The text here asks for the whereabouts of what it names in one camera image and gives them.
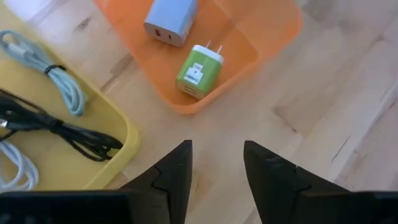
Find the wood grain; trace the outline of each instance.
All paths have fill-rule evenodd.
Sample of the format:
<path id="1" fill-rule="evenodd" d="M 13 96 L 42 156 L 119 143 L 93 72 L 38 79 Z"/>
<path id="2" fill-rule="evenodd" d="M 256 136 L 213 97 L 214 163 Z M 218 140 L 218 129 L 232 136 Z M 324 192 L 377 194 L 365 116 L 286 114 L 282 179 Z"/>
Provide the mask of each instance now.
<path id="1" fill-rule="evenodd" d="M 141 128 L 139 153 L 108 188 L 192 139 L 187 223 L 217 224 L 261 222 L 243 164 L 248 139 L 350 189 L 397 186 L 391 146 L 398 109 L 390 106 L 398 85 L 398 2 L 297 2 L 304 27 L 286 49 L 201 113 L 182 116 L 159 98 L 91 1 L 7 1 Z M 376 177 L 385 167 L 390 171 Z"/>

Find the light blue charger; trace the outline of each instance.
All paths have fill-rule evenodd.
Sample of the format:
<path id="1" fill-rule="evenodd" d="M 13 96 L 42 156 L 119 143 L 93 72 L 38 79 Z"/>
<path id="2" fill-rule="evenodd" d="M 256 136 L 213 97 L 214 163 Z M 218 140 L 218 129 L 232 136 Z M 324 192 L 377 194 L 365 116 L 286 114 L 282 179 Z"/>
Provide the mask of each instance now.
<path id="1" fill-rule="evenodd" d="M 197 9 L 197 0 L 155 0 L 145 20 L 144 28 L 151 37 L 182 47 Z"/>

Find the yellow plastic tray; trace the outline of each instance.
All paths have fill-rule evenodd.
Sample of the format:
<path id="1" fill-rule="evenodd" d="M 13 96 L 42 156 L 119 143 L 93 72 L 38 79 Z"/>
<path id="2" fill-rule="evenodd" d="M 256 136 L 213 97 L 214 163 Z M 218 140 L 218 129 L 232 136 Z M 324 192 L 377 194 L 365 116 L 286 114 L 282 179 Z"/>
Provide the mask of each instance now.
<path id="1" fill-rule="evenodd" d="M 13 29 L 29 39 L 35 39 L 32 32 L 0 4 L 0 29 Z M 114 150 L 114 157 L 107 162 L 94 162 L 69 146 L 63 139 L 49 131 L 17 133 L 9 141 L 18 147 L 37 166 L 40 181 L 36 190 L 102 189 L 129 162 L 137 152 L 139 132 L 126 116 L 115 107 L 99 90 L 90 85 L 64 60 L 46 48 L 47 53 L 68 68 L 86 93 L 87 103 L 83 116 L 69 114 L 59 91 L 44 74 L 7 58 L 0 51 L 0 88 L 11 91 L 43 107 L 50 114 L 84 128 L 110 134 L 124 143 L 120 150 Z M 0 129 L 0 134 L 7 131 Z M 14 177 L 16 167 L 4 154 L 0 154 L 2 171 Z"/>

